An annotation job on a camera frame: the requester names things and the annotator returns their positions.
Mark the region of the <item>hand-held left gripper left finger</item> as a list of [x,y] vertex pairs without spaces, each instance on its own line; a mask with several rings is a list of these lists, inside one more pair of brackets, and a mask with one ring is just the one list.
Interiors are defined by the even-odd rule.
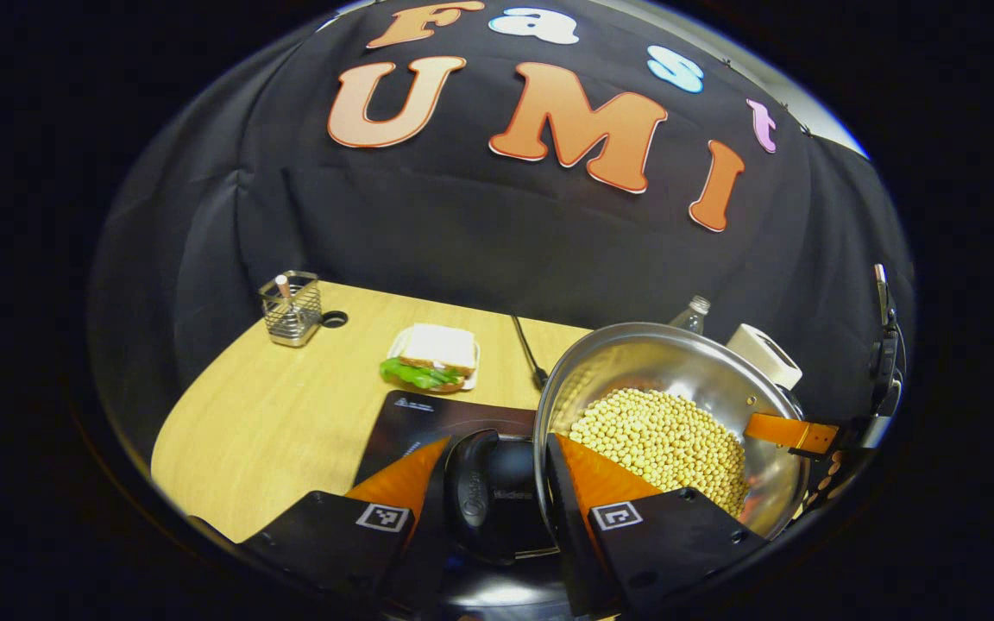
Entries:
[[443,467],[450,437],[414,449],[344,495],[309,492],[243,553],[356,618],[422,618],[450,555]]

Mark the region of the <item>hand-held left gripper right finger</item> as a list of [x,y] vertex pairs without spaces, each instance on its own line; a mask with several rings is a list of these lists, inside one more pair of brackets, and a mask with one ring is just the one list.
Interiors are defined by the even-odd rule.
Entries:
[[653,492],[560,434],[544,450],[547,518],[580,618],[683,620],[768,540],[691,487]]

